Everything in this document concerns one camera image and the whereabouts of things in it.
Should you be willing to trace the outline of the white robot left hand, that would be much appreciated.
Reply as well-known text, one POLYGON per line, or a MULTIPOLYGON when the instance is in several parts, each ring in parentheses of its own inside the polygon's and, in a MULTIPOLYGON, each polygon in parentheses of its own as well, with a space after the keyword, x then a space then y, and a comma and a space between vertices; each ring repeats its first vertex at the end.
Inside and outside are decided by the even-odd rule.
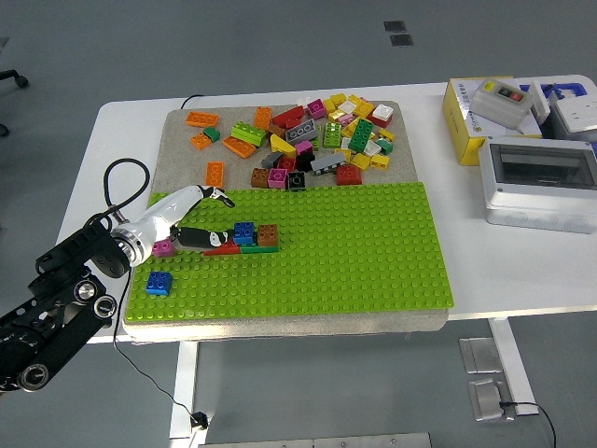
POLYGON ((233 230, 207 231, 195 228, 181 228, 179 222, 202 200, 213 199, 232 208, 234 202, 221 189, 192 185, 169 194, 149 207, 145 213, 132 222, 129 232, 136 238, 134 248, 142 249, 146 259, 156 242, 174 239, 180 247, 190 249, 218 248, 233 238, 233 230))

